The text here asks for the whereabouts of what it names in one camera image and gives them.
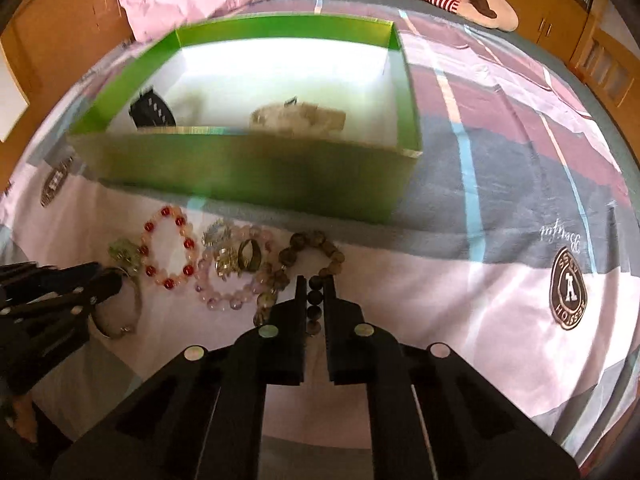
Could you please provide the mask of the gold flower hair clip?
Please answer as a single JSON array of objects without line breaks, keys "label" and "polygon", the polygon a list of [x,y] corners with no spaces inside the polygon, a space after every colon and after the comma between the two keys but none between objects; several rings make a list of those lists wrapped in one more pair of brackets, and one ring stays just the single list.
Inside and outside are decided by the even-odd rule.
[{"label": "gold flower hair clip", "polygon": [[255,274],[262,266],[262,229],[218,219],[202,235],[203,257],[223,281],[232,274]]}]

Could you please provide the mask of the wooden wardrobe cabinet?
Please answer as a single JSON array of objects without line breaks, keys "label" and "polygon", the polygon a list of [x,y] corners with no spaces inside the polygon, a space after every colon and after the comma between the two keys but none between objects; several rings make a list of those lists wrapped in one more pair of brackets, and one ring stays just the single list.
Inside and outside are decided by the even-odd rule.
[{"label": "wooden wardrobe cabinet", "polygon": [[518,14],[518,34],[564,63],[570,62],[588,11],[579,0],[506,0]]}]

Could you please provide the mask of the green cardboard box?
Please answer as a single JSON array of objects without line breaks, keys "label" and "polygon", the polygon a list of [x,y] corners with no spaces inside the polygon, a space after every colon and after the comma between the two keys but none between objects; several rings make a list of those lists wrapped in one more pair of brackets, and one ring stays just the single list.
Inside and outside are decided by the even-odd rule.
[{"label": "green cardboard box", "polygon": [[67,139],[106,182],[368,223],[390,220],[423,151],[395,24],[312,13],[170,32]]}]

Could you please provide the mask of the thin metal bangle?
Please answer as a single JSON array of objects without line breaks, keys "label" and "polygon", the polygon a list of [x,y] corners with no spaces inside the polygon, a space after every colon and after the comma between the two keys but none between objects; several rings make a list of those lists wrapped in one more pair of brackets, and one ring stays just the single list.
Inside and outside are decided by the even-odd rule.
[{"label": "thin metal bangle", "polygon": [[96,330],[111,340],[137,333],[143,310],[138,278],[112,266],[98,274],[98,286],[98,299],[91,313]]}]

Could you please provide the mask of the plaid bed sheet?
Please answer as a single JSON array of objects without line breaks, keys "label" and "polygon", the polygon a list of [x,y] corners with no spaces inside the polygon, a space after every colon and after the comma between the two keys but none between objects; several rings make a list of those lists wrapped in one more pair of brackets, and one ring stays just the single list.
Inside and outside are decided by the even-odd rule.
[{"label": "plaid bed sheet", "polygon": [[269,207],[157,188],[180,171],[238,184],[269,172],[300,191],[279,139],[210,154],[140,148],[140,184],[111,183],[66,139],[96,92],[139,64],[145,46],[107,55],[55,107],[1,201],[1,259],[68,266],[137,240],[163,205],[196,236],[213,224],[258,226],[278,246],[320,230],[344,252],[337,284],[407,344],[451,344],[583,463],[631,406],[639,377],[639,171],[597,99],[552,55],[516,35],[465,25],[408,0],[270,0],[239,18],[312,14],[390,22],[416,107],[420,155],[390,150],[390,63],[378,49],[251,39],[182,47],[144,78],[180,124],[234,122],[267,102],[372,105],[356,144],[323,154],[332,194]]}]

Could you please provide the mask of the wooden bed frame rail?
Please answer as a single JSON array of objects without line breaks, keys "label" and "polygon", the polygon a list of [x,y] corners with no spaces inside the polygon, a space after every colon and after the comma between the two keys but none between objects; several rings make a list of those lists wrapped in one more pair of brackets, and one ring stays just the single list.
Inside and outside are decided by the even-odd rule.
[{"label": "wooden bed frame rail", "polygon": [[570,68],[639,159],[639,44],[611,0],[592,0]]}]

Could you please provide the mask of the black wristband watch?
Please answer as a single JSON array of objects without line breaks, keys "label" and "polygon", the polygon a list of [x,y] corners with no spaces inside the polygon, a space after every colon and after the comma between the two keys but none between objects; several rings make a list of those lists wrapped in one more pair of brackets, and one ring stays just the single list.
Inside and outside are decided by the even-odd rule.
[{"label": "black wristband watch", "polygon": [[128,110],[134,125],[140,128],[175,127],[176,120],[168,105],[152,88],[141,93]]}]

